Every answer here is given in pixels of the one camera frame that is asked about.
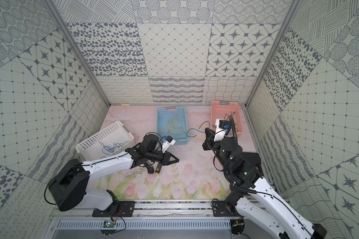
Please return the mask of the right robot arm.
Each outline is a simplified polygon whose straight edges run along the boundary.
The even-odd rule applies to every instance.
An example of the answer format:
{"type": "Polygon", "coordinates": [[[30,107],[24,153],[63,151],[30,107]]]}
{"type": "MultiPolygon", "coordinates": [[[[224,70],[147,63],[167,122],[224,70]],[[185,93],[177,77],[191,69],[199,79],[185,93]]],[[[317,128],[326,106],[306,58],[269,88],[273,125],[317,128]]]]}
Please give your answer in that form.
{"type": "Polygon", "coordinates": [[[222,166],[231,193],[225,199],[229,214],[250,219],[275,239],[323,239],[327,230],[296,212],[268,183],[256,153],[244,153],[236,135],[215,140],[223,130],[205,129],[205,151],[222,166]]]}

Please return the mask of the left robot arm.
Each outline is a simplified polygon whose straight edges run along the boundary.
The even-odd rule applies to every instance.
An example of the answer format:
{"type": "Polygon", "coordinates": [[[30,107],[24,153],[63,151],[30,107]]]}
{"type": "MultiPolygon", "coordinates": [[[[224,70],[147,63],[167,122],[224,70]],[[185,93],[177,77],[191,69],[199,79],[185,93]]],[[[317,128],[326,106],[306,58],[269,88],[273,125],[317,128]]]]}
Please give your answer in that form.
{"type": "Polygon", "coordinates": [[[113,191],[91,191],[91,182],[118,171],[135,167],[147,169],[149,174],[158,173],[162,166],[179,162],[168,152],[176,141],[169,135],[159,138],[156,133],[148,133],[142,142],[123,152],[99,160],[80,162],[70,160],[61,171],[47,184],[45,191],[50,192],[61,212],[74,208],[93,209],[93,216],[116,216],[121,212],[121,201],[113,191]]]}

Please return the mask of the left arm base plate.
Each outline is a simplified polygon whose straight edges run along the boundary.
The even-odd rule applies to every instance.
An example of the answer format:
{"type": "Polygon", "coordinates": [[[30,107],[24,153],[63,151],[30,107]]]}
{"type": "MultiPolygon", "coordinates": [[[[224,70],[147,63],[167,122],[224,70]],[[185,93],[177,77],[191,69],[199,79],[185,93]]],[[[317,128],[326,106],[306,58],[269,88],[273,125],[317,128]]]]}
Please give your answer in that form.
{"type": "Polygon", "coordinates": [[[106,210],[100,211],[98,209],[94,209],[92,213],[92,217],[95,218],[113,218],[117,216],[121,217],[132,217],[134,212],[136,202],[135,201],[118,201],[113,202],[106,210]]]}

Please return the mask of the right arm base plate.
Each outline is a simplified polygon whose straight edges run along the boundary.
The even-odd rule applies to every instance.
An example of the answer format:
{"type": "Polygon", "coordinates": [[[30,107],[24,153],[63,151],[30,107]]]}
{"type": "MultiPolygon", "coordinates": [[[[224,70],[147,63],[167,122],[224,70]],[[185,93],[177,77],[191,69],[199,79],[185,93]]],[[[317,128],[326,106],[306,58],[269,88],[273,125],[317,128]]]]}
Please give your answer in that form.
{"type": "Polygon", "coordinates": [[[211,200],[210,205],[212,207],[214,217],[234,217],[237,215],[233,207],[225,201],[213,199],[211,200]]]}

